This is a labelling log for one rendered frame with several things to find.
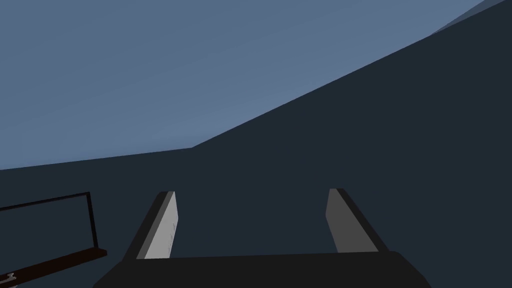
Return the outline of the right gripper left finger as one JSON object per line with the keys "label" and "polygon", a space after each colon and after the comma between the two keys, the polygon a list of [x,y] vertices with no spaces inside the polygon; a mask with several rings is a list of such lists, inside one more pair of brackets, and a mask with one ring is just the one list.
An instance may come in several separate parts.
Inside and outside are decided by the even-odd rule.
{"label": "right gripper left finger", "polygon": [[177,226],[176,193],[159,192],[135,233],[123,260],[169,259]]}

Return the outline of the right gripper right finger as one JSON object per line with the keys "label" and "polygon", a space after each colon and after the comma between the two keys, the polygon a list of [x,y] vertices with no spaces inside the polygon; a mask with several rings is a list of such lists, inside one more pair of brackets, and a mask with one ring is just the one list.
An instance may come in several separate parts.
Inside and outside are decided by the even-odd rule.
{"label": "right gripper right finger", "polygon": [[389,251],[379,234],[343,188],[329,189],[325,218],[338,253]]}

